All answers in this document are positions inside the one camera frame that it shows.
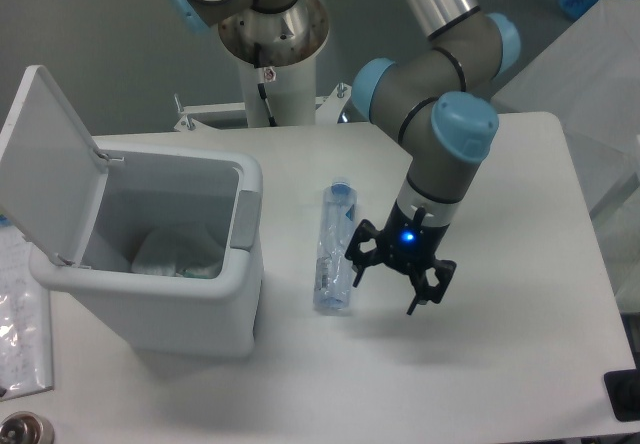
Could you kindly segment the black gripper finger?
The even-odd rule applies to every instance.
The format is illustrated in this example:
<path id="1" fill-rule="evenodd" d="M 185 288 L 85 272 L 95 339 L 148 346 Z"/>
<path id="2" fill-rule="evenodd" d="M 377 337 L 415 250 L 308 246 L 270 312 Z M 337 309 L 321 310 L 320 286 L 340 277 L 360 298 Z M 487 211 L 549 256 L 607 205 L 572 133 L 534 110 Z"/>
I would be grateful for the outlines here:
<path id="1" fill-rule="evenodd" d="M 439 304 L 449 287 L 456 268 L 457 263 L 455 261 L 436 258 L 426 265 L 409 264 L 407 268 L 408 277 L 414 288 L 415 295 L 406 314 L 411 316 L 418 305 L 426 305 L 428 302 Z M 435 285 L 429 283 L 428 270 L 434 271 L 437 281 Z"/>
<path id="2" fill-rule="evenodd" d="M 382 232 L 371 221 L 362 220 L 354 230 L 351 241 L 345 252 L 345 258 L 352 263 L 355 272 L 353 287 L 358 287 L 365 270 L 381 264 L 384 250 L 379 247 Z"/>

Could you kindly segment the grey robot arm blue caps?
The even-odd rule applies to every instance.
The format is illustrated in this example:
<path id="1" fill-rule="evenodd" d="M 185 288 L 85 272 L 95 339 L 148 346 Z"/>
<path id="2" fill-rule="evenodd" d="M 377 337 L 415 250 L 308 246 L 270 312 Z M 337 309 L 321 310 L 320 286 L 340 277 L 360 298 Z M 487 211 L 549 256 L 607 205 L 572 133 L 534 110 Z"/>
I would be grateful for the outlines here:
<path id="1" fill-rule="evenodd" d="M 244 72 L 252 127 L 311 124 L 313 79 L 292 75 L 328 38 L 318 0 L 170 0 L 195 32 L 216 30 Z M 521 41 L 503 15 L 477 0 L 406 0 L 429 50 L 406 64 L 378 58 L 356 75 L 358 112 L 411 156 L 382 229 L 362 221 L 345 256 L 357 274 L 383 264 L 407 276 L 413 305 L 442 300 L 456 269 L 437 249 L 488 156 L 499 127 L 494 108 L 473 89 L 518 59 Z"/>

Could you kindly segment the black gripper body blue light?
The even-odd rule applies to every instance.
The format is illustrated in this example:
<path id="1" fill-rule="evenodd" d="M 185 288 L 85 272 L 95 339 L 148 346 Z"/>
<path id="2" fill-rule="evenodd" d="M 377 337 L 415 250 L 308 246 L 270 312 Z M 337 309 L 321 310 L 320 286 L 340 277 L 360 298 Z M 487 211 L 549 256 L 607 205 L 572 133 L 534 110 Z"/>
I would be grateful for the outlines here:
<path id="1" fill-rule="evenodd" d="M 448 229 L 449 225 L 418 225 L 413 215 L 406 216 L 395 203 L 377 237 L 377 250 L 382 256 L 382 263 L 405 275 L 420 275 L 430 268 L 436 271 L 452 269 L 451 260 L 438 260 L 435 256 Z"/>

